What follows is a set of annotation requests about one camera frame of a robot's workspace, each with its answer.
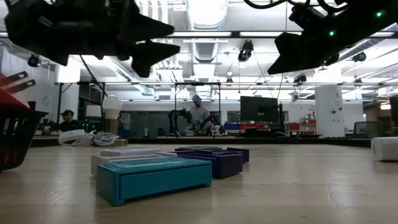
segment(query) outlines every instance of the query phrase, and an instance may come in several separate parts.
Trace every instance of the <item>wooden table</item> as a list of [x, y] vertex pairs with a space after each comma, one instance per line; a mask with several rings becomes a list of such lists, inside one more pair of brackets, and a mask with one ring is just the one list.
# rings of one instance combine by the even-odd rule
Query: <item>wooden table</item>
[[96, 194], [90, 156], [99, 148], [30, 149], [22, 166], [0, 174], [0, 223], [397, 223], [398, 164], [373, 162], [369, 149], [234, 147], [251, 149], [243, 173], [121, 207]]

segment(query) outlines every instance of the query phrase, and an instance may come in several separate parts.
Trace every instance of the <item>chair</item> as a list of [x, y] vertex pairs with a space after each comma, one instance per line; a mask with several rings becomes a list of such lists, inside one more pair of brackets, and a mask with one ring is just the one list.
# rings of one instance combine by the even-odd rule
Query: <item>chair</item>
[[381, 122], [362, 121], [355, 122], [353, 138], [372, 139], [382, 137]]

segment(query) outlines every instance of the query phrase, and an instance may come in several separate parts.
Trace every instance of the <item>man in gray shirt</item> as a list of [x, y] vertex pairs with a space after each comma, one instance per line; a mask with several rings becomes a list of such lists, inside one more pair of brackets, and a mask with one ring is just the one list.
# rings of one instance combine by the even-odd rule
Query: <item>man in gray shirt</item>
[[[199, 121], [199, 122], [204, 122], [206, 118], [210, 116], [210, 112], [201, 104], [201, 98], [198, 95], [193, 96], [192, 98], [193, 103], [195, 106], [191, 107], [191, 114], [192, 114], [192, 121]], [[211, 128], [211, 121], [208, 121], [203, 129], [201, 130], [201, 133], [205, 133], [207, 129]]]

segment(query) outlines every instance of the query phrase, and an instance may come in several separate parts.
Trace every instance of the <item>lamp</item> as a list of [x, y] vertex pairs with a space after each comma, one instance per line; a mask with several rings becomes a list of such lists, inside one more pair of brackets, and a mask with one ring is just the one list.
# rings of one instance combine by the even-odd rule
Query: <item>lamp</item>
[[91, 118], [102, 117], [101, 106], [100, 105], [87, 105], [86, 117], [91, 117]]
[[382, 109], [382, 110], [391, 110], [391, 105], [380, 105], [380, 109]]
[[122, 110], [123, 102], [117, 96], [108, 96], [102, 102], [106, 119], [118, 119], [119, 112]]
[[123, 102], [117, 96], [108, 96], [102, 102], [105, 112], [105, 131], [118, 135], [118, 116]]

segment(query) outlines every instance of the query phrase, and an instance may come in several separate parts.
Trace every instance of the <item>drawer front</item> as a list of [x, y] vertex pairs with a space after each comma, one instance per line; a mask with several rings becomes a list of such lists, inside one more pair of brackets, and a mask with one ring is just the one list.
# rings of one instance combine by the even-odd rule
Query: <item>drawer front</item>
[[211, 183], [211, 166], [186, 167], [120, 176], [120, 199], [136, 198]]

